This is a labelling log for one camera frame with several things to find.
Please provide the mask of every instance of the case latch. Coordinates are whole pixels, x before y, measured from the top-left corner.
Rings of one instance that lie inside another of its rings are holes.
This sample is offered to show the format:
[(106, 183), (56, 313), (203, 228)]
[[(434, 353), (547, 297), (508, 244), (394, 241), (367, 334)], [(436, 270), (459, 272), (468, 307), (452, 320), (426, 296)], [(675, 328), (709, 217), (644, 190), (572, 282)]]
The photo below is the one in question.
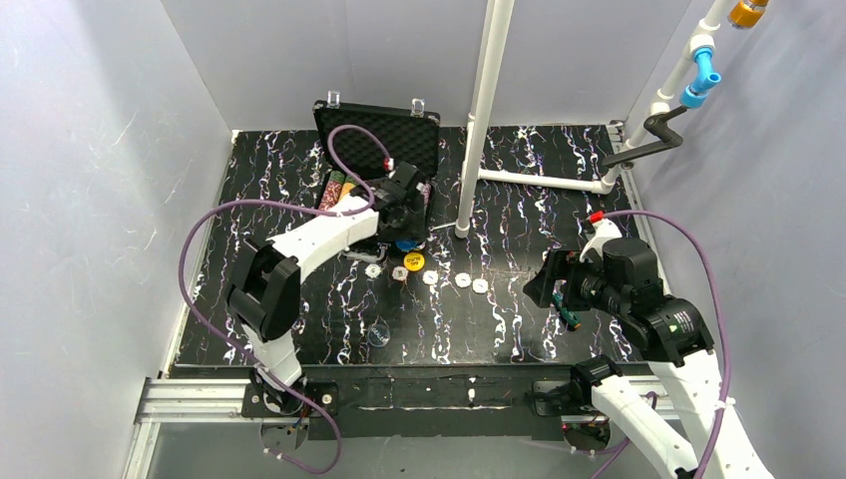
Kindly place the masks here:
[(326, 106), (329, 108), (338, 108), (341, 106), (341, 92), (337, 90), (329, 90), (329, 95), (326, 97)]
[(422, 98), (415, 98), (411, 101), (411, 116), (416, 118), (423, 118), (423, 109), (426, 106), (426, 100)]

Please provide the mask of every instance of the yellow disc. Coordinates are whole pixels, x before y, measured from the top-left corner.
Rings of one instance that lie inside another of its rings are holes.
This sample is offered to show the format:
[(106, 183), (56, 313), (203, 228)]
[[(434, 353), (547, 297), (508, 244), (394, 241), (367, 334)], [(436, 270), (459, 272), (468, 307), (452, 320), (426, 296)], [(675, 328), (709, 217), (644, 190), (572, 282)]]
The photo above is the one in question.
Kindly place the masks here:
[(426, 258), (419, 252), (409, 252), (405, 255), (405, 259), (402, 262), (409, 271), (419, 271), (423, 268), (423, 264), (426, 264)]

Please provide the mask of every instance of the white pvc pipe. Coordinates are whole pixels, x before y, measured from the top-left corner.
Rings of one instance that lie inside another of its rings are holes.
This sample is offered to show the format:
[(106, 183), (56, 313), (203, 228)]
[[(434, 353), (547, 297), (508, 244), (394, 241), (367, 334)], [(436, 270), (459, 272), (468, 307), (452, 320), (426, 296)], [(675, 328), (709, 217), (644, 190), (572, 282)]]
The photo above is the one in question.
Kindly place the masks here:
[(714, 30), (719, 28), (720, 20), (728, 15), (728, 12), (734, 8), (734, 4), (736, 3), (737, 0), (714, 0), (708, 13), (705, 14), (705, 18), (702, 19), (705, 26)]
[[(681, 89), (684, 77), (693, 66), (693, 60), (690, 58), (690, 41), (693, 37), (702, 34), (713, 35), (719, 28), (720, 19), (728, 15), (729, 10), (733, 8), (735, 3), (737, 3), (737, 0), (714, 0), (708, 9), (708, 13), (705, 14), (704, 18), (699, 20), (693, 32), (688, 37), (687, 42), (681, 50), (681, 56), (675, 62), (675, 65), (669, 72), (669, 76), (666, 77), (666, 81), (655, 92), (652, 102), (647, 107), (646, 115), (634, 127), (634, 131), (632, 131), (629, 139), (623, 145), (623, 151), (636, 148), (643, 142), (643, 139), (646, 137), (646, 129), (643, 127), (643, 122), (647, 117), (656, 112), (669, 111), (669, 102), (675, 98), (675, 93)], [(610, 169), (603, 176), (603, 185), (607, 188), (612, 187), (620, 175), (620, 170), (620, 167)]]
[(494, 5), (497, 0), (488, 0), (488, 6), (485, 8), (485, 26), (482, 28), (482, 45), (479, 48), (479, 60), (476, 62), (476, 84), (473, 86), (473, 101), (470, 103), (470, 116), (476, 115), (476, 104), (479, 102), (479, 85), (482, 83), (482, 70), (485, 67), (485, 55), (483, 52), (488, 50), (488, 36), (491, 34), (491, 19), (494, 15)]
[(561, 188), (564, 190), (577, 190), (588, 193), (602, 193), (600, 182), (587, 182), (583, 180), (567, 180), (564, 178), (540, 177), (535, 175), (521, 175), (519, 173), (500, 172), (495, 170), (479, 170), (480, 180), (492, 182), (519, 183), (521, 185), (534, 185), (544, 188)]
[(508, 37), (508, 27), (511, 23), (511, 12), (514, 0), (489, 0), (493, 2), (491, 25), (487, 42), (482, 40), (484, 50), (480, 56), (482, 60), (481, 75), (477, 75), (479, 85), (476, 95), (476, 111), (473, 112), (473, 132), (468, 139), (467, 157), (464, 162), (464, 175), (461, 178), (461, 199), (458, 204), (458, 219), (455, 224), (455, 236), (466, 238), (470, 232), (470, 215), (473, 213), (473, 203), (476, 195), (476, 182), (479, 181), (479, 165), (482, 162), (482, 147), (488, 133), (491, 120), (491, 109), (494, 105), (494, 93), (497, 90), (497, 80), (500, 76), (502, 56), (505, 51), (505, 41)]

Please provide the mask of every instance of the cable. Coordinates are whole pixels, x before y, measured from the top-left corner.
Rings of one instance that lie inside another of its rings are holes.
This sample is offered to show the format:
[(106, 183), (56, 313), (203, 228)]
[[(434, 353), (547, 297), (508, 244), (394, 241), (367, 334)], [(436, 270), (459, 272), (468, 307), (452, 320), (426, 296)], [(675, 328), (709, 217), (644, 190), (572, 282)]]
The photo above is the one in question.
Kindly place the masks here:
[[(209, 220), (209, 218), (214, 217), (217, 214), (225, 212), (227, 210), (235, 209), (237, 207), (271, 207), (271, 208), (277, 208), (277, 209), (280, 209), (280, 210), (291, 210), (291, 211), (295, 211), (295, 212), (304, 213), (304, 214), (307, 214), (307, 215), (319, 215), (319, 216), (325, 216), (325, 217), (351, 217), (353, 215), (357, 215), (359, 213), (367, 211), (370, 207), (373, 206), (373, 204), (376, 201), (374, 193), (373, 193), (373, 189), (371, 189), (363, 180), (361, 180), (361, 178), (358, 175), (354, 174), (349, 168), (347, 168), (346, 165), (344, 165), (343, 162), (341, 162), (340, 158), (338, 158), (337, 153), (335, 153), (335, 147), (334, 147), (335, 135), (337, 135), (339, 132), (342, 132), (344, 130), (355, 130), (355, 131), (363, 133), (370, 140), (372, 140), (373, 143), (375, 143), (377, 147), (379, 147), (379, 150), (382, 151), (382, 153), (385, 155), (385, 158), (390, 158), (390, 154), (388, 153), (388, 150), (385, 148), (385, 146), (382, 144), (382, 142), (380, 142), (379, 139), (376, 138), (375, 135), (373, 135), (369, 131), (367, 131), (367, 130), (359, 127), (359, 126), (356, 126), (356, 125), (341, 125), (341, 126), (335, 128), (335, 129), (333, 129), (329, 133), (329, 137), (328, 137), (327, 142), (326, 142), (327, 148), (329, 150), (329, 155), (332, 157), (332, 160), (334, 160), (334, 162), (337, 164), (338, 168), (340, 168), (345, 174), (352, 177), (352, 179), (355, 180), (355, 182), (358, 185), (361, 185), (364, 188), (364, 190), (367, 192), (367, 205), (366, 206), (361, 207), (357, 210), (350, 210), (350, 211), (347, 211), (347, 212), (338, 213), (338, 212), (325, 212), (325, 211), (315, 210), (315, 209), (312, 209), (312, 208), (289, 205), (289, 204), (286, 204), (286, 203), (272, 202), (270, 200), (236, 200), (236, 201), (233, 201), (233, 202), (227, 202), (227, 203), (224, 203), (222, 205), (219, 205), (218, 207), (211, 209), (208, 213), (203, 215), (203, 217), (200, 218), (200, 220), (197, 221), (197, 223), (191, 228), (191, 230), (188, 233), (188, 237), (186, 238), (185, 244), (183, 244), (182, 252), (180, 252), (179, 285), (180, 285), (180, 292), (182, 293), (183, 299), (185, 300), (186, 304), (188, 305), (188, 308), (194, 314), (194, 317), (200, 323), (202, 323), (203, 326), (205, 326), (212, 334), (214, 334), (215, 336), (217, 336), (220, 339), (222, 339), (223, 341), (225, 341), (226, 344), (234, 347), (238, 352), (243, 354), (244, 357), (252, 360), (254, 362), (255, 367), (262, 368), (262, 367), (264, 367), (264, 365), (261, 363), (260, 360), (258, 360), (257, 357), (255, 357), (255, 355), (252, 352), (248, 351), (245, 347), (238, 344), (234, 340), (230, 339), (228, 336), (226, 336), (226, 334), (224, 334), (222, 331), (220, 331), (219, 329), (214, 327), (214, 325), (200, 312), (200, 310), (197, 308), (197, 305), (191, 300), (191, 296), (188, 294), (188, 289), (186, 287), (186, 282), (185, 282), (185, 267), (186, 267), (186, 258), (188, 257), (188, 249), (191, 246), (191, 242), (194, 239), (194, 236), (197, 234), (197, 232), (200, 230), (200, 228), (203, 226), (203, 224), (206, 221)], [(340, 429), (338, 429), (338, 425), (335, 422), (335, 420), (332, 419), (332, 416), (330, 416), (329, 413), (327, 413), (325, 409), (320, 407), (317, 403), (315, 403), (314, 401), (312, 401), (311, 399), (306, 397), (304, 394), (301, 394), (301, 393), (293, 390), (291, 387), (285, 385), (285, 383), (282, 382), (278, 377), (276, 377), (275, 374), (273, 374), (272, 372), (270, 372), (267, 369), (265, 369), (264, 372), (267, 374), (267, 377), (271, 381), (275, 382), (276, 385), (279, 386), (280, 389), (282, 389), (286, 393), (290, 394), (294, 398), (304, 402), (305, 404), (310, 406), (312, 409), (317, 411), (321, 416), (323, 416), (326, 419), (326, 421), (329, 423), (329, 426), (331, 426), (332, 432), (334, 432), (335, 439), (337, 440), (337, 448), (335, 449), (335, 456), (332, 458), (332, 461), (329, 463), (329, 465), (326, 466), (323, 469), (317, 469), (317, 468), (311, 467), (308, 464), (300, 462), (298, 459), (291, 457), (291, 456), (288, 456), (287, 454), (284, 454), (280, 451), (275, 451), (275, 450), (270, 450), (270, 449), (267, 449), (267, 450), (276, 454), (276, 457), (278, 459), (280, 459), (280, 460), (284, 459), (284, 460), (292, 463), (293, 465), (297, 466), (298, 468), (302, 469), (303, 471), (309, 472), (311, 474), (325, 474), (325, 473), (329, 472), (330, 470), (332, 470), (332, 468), (335, 467), (335, 464), (338, 463), (338, 460), (341, 457), (341, 431), (340, 431)]]
[[(690, 244), (693, 245), (693, 248), (696, 249), (696, 253), (699, 254), (699, 259), (702, 261), (702, 266), (705, 268), (705, 276), (707, 276), (708, 279), (708, 287), (711, 290), (714, 314), (716, 315), (716, 327), (717, 332), (719, 333), (719, 342), (722, 344), (722, 385), (719, 387), (719, 400), (725, 402), (728, 397), (728, 384), (731, 382), (731, 351), (728, 347), (728, 331), (725, 327), (725, 319), (722, 317), (722, 304), (719, 300), (719, 291), (716, 288), (716, 279), (714, 279), (711, 264), (708, 261), (708, 257), (705, 254), (702, 245), (699, 244), (699, 241), (697, 241), (688, 230), (673, 220), (658, 213), (644, 212), (640, 210), (622, 210), (619, 212), (606, 213), (605, 218), (610, 219), (631, 215), (655, 218), (656, 220), (661, 220), (662, 222), (670, 225), (678, 230), (679, 233), (684, 235), (684, 237), (690, 241)], [(719, 436), (719, 430), (722, 427), (722, 418), (724, 415), (725, 409), (717, 409), (714, 413), (714, 422), (713, 427), (711, 428), (711, 434), (708, 436), (708, 442), (705, 444), (704, 451), (702, 451), (702, 458), (699, 459), (699, 465), (696, 468), (696, 473), (693, 475), (693, 479), (701, 479), (705, 474), (705, 467), (707, 467), (708, 461), (711, 459), (711, 455), (713, 454), (714, 447), (716, 447), (716, 439)]]
[[(652, 400), (652, 409), (655, 409), (655, 407), (658, 404), (658, 394), (655, 391), (650, 391), (646, 394), (646, 397), (648, 397)], [(609, 466), (611, 466), (611, 463), (614, 462), (615, 459), (620, 457), (621, 454), (623, 454), (623, 450), (626, 449), (626, 446), (628, 446), (631, 443), (631, 441), (628, 438), (624, 438), (622, 441), (620, 441), (619, 444), (617, 444), (614, 447), (610, 447), (608, 449), (603, 449), (601, 451), (594, 451), (594, 450), (585, 451), (585, 450), (582, 450), (582, 449), (576, 449), (575, 447), (571, 447), (571, 448), (568, 449), (568, 448), (564, 448), (564, 447), (554, 446), (552, 444), (542, 444), (540, 442), (534, 442), (534, 441), (531, 441), (531, 440), (528, 440), (528, 439), (520, 439), (519, 442), (522, 442), (523, 444), (528, 444), (528, 445), (533, 446), (533, 447), (539, 447), (541, 449), (550, 449), (552, 451), (569, 452), (571, 454), (585, 454), (586, 456), (599, 456), (599, 455), (603, 455), (603, 454), (614, 454), (611, 457), (611, 459), (606, 461), (606, 463), (603, 464), (603, 466), (600, 467), (600, 469), (597, 470), (597, 472), (595, 472), (593, 476), (591, 476), (591, 479), (597, 479), (598, 477), (600, 477), (600, 474), (602, 474), (606, 469), (608, 469)]]

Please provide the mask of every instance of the white sticker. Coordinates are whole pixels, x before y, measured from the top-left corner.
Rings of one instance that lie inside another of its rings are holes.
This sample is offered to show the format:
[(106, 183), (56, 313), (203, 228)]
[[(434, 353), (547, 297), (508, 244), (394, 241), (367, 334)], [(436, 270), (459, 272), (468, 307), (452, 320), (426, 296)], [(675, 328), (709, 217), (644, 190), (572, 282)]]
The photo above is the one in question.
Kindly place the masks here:
[(423, 282), (430, 286), (438, 282), (438, 271), (426, 271), (423, 273)]
[(369, 277), (371, 279), (377, 277), (381, 273), (382, 273), (382, 268), (379, 267), (378, 264), (371, 264), (364, 269), (364, 274), (367, 274), (367, 277)]
[(470, 274), (466, 272), (459, 272), (455, 275), (455, 285), (458, 287), (468, 287), (470, 282)]
[(397, 266), (391, 273), (391, 277), (393, 277), (397, 281), (404, 281), (405, 278), (408, 277), (408, 269), (406, 269), (404, 266)]
[(488, 292), (488, 282), (482, 278), (473, 279), (473, 291), (479, 294)]

